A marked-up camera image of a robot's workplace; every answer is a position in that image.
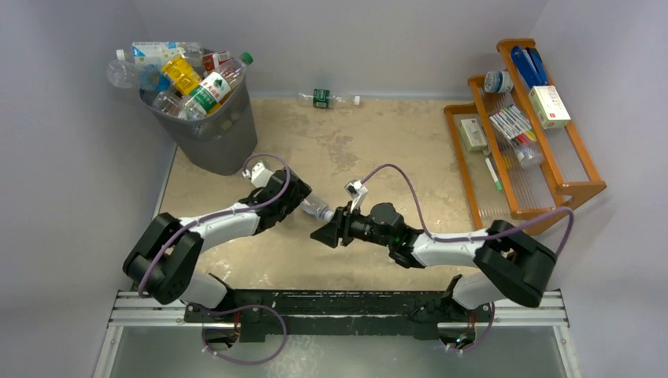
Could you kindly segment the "green label clear bottle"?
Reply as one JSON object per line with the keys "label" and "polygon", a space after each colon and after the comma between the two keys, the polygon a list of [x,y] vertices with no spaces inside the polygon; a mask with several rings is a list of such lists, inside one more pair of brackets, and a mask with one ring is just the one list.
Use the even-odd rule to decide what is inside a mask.
{"label": "green label clear bottle", "polygon": [[324,88],[314,88],[310,91],[300,92],[297,103],[300,106],[315,109],[338,109],[361,105],[361,97],[341,91],[333,91]]}

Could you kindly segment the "green white label bottle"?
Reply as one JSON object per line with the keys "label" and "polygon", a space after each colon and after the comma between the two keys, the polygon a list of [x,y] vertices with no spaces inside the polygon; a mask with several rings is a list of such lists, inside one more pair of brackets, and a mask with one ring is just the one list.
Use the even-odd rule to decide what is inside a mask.
{"label": "green white label bottle", "polygon": [[243,82],[253,56],[244,52],[215,68],[181,102],[186,120],[200,120],[215,112]]}

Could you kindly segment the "clear bottle white cap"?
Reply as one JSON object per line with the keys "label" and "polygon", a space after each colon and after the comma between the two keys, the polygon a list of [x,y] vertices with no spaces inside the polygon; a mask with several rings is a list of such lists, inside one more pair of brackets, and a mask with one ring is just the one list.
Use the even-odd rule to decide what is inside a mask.
{"label": "clear bottle white cap", "polygon": [[151,107],[171,117],[184,118],[186,113],[181,106],[181,97],[174,91],[159,92]]}

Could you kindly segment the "amber tea bottle red label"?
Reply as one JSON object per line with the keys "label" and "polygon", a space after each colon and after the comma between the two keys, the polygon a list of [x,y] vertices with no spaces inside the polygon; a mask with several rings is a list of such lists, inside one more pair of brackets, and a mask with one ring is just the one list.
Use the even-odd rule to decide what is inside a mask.
{"label": "amber tea bottle red label", "polygon": [[231,57],[232,56],[228,51],[209,53],[202,56],[202,64],[206,72],[211,72],[220,67]]}

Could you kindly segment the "yellow plastic bottle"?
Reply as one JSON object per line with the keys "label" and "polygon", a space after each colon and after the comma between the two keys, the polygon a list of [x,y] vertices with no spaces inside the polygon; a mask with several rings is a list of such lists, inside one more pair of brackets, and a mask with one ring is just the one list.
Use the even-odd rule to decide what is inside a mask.
{"label": "yellow plastic bottle", "polygon": [[162,67],[161,73],[182,95],[189,95],[202,81],[202,77],[182,56],[169,60]]}

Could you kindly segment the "blue label water bottle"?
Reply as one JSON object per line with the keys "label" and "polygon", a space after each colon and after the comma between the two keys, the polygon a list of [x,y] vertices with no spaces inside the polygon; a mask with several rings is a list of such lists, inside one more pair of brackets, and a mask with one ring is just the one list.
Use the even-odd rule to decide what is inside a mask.
{"label": "blue label water bottle", "polygon": [[201,65],[205,50],[193,42],[133,42],[128,49],[117,49],[117,59],[136,65],[162,67],[175,57],[184,57],[191,65]]}

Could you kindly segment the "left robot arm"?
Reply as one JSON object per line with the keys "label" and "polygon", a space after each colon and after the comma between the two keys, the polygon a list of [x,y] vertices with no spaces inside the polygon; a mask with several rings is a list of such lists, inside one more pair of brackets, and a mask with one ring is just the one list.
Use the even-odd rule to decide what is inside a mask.
{"label": "left robot arm", "polygon": [[126,257],[122,271],[139,293],[163,305],[176,300],[195,303],[214,321],[227,321],[235,311],[235,301],[228,296],[232,290],[223,280],[196,272],[200,255],[272,228],[311,192],[291,169],[281,169],[226,209],[199,217],[160,213]]}

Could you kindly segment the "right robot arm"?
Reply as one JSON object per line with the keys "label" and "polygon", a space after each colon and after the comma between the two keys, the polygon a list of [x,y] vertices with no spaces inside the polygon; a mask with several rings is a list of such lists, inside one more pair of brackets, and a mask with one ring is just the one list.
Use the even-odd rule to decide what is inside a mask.
{"label": "right robot arm", "polygon": [[478,306],[504,298],[536,308],[557,262],[552,250],[507,221],[495,220],[490,227],[469,234],[430,237],[425,230],[409,226],[389,202],[375,205],[367,215],[339,207],[310,237],[331,248],[355,240],[384,246],[389,257],[406,269],[478,268],[475,274],[452,280],[442,300],[444,314],[454,321]]}

